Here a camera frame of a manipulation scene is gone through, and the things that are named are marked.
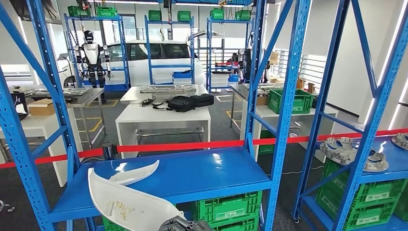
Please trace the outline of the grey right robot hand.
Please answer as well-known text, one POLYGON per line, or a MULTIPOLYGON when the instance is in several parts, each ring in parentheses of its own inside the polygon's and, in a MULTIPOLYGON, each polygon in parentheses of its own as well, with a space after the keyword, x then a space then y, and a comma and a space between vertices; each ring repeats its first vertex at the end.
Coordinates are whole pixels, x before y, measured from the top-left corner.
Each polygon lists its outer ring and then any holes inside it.
POLYGON ((166 220, 159 231, 212 231, 212 228, 205 220, 191 221, 175 216, 166 220))

